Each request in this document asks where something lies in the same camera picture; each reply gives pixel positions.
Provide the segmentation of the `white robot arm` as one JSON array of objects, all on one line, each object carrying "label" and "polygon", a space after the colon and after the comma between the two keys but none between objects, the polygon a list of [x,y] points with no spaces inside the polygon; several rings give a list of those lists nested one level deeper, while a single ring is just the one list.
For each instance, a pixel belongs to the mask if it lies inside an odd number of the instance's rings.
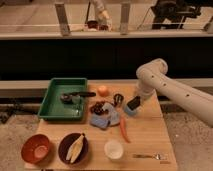
[{"label": "white robot arm", "polygon": [[167,71],[168,65],[161,58],[141,65],[136,70],[137,94],[147,100],[158,91],[213,127],[213,96],[167,77]]}]

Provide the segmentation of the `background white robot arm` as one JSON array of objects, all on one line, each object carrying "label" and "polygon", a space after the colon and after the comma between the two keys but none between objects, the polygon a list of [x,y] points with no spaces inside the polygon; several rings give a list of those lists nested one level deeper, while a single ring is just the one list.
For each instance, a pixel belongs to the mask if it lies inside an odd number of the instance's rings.
[{"label": "background white robot arm", "polygon": [[86,19],[85,24],[91,31],[112,30],[112,20],[108,14],[105,0],[89,0],[89,4],[94,6],[95,19]]}]

